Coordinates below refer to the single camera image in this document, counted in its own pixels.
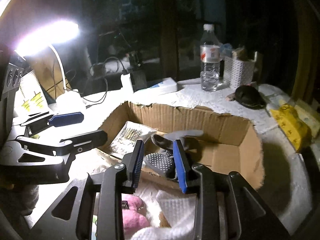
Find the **cotton swabs pack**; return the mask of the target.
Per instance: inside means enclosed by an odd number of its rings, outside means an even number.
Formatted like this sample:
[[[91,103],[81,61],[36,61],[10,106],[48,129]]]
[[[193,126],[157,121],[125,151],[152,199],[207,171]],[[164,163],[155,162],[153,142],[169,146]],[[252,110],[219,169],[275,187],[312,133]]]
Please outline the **cotton swabs pack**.
[[[134,150],[137,140],[142,140],[145,143],[157,131],[157,128],[127,121],[111,142],[106,153],[122,159],[125,154],[131,153]]]

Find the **grey dotted sock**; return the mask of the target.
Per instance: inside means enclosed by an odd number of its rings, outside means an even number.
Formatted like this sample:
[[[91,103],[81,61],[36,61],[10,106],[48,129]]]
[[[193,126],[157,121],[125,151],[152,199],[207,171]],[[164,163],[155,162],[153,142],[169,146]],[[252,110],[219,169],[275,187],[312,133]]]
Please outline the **grey dotted sock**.
[[[173,156],[173,143],[180,139],[185,151],[199,148],[197,138],[202,137],[203,130],[192,129],[174,131],[164,135],[153,134],[152,143],[159,147],[159,152],[150,153],[144,157],[146,166],[169,180],[176,181],[177,173]]]

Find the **white paper towel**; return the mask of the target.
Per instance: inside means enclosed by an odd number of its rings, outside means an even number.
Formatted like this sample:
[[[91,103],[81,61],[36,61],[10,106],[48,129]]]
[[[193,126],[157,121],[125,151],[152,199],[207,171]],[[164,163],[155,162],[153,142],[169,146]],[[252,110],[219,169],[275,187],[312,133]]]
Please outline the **white paper towel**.
[[[145,204],[150,226],[126,239],[192,239],[195,220],[195,195],[184,195],[152,181],[141,180],[135,195]]]

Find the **pink plush heart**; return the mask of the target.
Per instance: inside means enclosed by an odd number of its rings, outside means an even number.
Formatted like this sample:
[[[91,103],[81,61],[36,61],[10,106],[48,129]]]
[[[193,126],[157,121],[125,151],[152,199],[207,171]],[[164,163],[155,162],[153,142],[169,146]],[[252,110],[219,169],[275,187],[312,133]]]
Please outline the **pink plush heart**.
[[[143,200],[132,194],[121,195],[123,230],[125,236],[132,236],[137,231],[150,226],[146,217]]]

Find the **brown cardboard box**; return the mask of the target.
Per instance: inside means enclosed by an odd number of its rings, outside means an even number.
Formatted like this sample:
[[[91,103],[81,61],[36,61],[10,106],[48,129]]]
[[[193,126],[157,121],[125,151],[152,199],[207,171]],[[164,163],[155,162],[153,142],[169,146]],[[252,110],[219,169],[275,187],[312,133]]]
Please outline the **brown cardboard box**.
[[[129,122],[153,129],[161,137],[176,133],[187,146],[187,157],[214,172],[239,172],[256,190],[264,183],[262,142],[248,119],[205,107],[143,106],[126,101],[101,126],[108,135],[107,143],[99,147],[105,160],[113,164],[121,160],[123,147],[111,144]]]

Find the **white power adapter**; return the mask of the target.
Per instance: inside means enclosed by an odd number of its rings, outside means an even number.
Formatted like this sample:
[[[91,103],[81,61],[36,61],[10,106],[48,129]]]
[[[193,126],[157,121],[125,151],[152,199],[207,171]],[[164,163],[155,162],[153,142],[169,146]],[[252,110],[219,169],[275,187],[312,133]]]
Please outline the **white power adapter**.
[[[131,74],[122,74],[120,80],[124,92],[128,94],[133,94],[134,90],[132,87]]]

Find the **white blue flat box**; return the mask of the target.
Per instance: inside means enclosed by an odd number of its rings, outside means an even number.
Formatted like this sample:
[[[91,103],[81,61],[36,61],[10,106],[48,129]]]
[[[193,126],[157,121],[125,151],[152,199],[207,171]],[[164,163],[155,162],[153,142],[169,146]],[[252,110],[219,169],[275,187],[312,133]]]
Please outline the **white blue flat box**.
[[[177,82],[171,77],[164,78],[161,82],[149,87],[156,94],[168,94],[178,90]]]

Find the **white desk lamp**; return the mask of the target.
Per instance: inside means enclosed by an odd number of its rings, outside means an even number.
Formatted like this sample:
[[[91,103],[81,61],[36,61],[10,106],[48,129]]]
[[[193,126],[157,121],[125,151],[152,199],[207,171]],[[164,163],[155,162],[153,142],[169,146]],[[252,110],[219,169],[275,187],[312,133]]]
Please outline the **white desk lamp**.
[[[57,113],[83,112],[85,103],[78,90],[72,90],[70,77],[65,69],[57,46],[69,44],[79,36],[77,23],[58,20],[47,23],[18,42],[15,51],[31,61],[40,85],[55,100],[53,110]]]

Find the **black round pouch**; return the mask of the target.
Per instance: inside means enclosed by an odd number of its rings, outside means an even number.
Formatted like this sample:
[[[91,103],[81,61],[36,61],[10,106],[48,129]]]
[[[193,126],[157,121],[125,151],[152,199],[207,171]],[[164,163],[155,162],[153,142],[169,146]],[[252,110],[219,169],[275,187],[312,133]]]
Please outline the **black round pouch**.
[[[235,90],[235,100],[242,106],[249,109],[263,109],[266,102],[257,89],[249,85],[243,85]]]

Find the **white textured tablecloth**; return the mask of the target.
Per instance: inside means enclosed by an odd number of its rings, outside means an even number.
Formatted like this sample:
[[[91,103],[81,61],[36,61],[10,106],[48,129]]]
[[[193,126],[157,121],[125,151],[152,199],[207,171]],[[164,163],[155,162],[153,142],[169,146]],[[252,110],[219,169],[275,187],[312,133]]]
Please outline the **white textured tablecloth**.
[[[127,121],[142,123],[161,133],[200,129],[198,163],[218,173],[238,171],[257,188],[293,239],[319,239],[317,185],[319,168],[311,149],[296,153],[274,118],[265,110],[247,109],[228,101],[229,88],[205,92],[198,84],[151,96],[110,91],[100,105],[90,107],[84,121],[51,127],[40,139],[59,141],[103,129],[112,141]]]

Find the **white perforated organizer basket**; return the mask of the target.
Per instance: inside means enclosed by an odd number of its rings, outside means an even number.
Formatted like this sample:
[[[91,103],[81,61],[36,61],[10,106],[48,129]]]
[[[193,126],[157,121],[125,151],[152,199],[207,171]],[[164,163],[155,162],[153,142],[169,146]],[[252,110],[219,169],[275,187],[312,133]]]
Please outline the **white perforated organizer basket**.
[[[227,56],[224,61],[223,81],[229,88],[236,90],[238,87],[252,82],[254,61],[241,61]]]

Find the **metal thermos flask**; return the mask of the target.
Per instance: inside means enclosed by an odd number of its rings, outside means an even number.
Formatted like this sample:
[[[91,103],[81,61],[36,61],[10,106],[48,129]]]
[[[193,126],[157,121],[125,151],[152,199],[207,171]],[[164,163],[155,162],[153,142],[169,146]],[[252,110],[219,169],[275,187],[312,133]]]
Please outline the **metal thermos flask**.
[[[253,81],[258,82],[261,78],[262,73],[262,55],[256,51],[254,53],[254,70],[253,70]]]

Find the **yellow wet wipes pack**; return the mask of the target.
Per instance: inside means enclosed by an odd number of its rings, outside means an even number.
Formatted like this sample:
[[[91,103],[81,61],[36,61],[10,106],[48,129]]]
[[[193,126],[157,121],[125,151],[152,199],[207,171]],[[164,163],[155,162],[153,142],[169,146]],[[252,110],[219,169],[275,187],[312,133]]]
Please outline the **yellow wet wipes pack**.
[[[311,129],[299,118],[293,106],[285,103],[279,109],[271,109],[270,113],[296,152],[300,153],[310,144]]]

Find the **clear plastic water bottle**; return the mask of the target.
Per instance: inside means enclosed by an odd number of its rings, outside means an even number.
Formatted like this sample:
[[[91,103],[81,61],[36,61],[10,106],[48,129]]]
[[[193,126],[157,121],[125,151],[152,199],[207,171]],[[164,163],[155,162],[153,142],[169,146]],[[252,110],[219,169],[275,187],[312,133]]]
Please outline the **clear plastic water bottle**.
[[[203,25],[200,42],[201,88],[214,92],[220,83],[220,43],[214,33],[213,24]]]

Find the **pale tissue pack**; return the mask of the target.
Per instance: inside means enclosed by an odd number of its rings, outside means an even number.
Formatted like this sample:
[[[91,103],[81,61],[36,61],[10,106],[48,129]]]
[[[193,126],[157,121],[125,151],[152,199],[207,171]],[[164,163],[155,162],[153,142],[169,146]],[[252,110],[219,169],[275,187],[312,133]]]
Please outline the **pale tissue pack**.
[[[320,127],[319,113],[317,113],[311,108],[311,106],[300,99],[296,101],[294,108],[297,111],[299,118],[311,129],[313,139],[317,138]]]

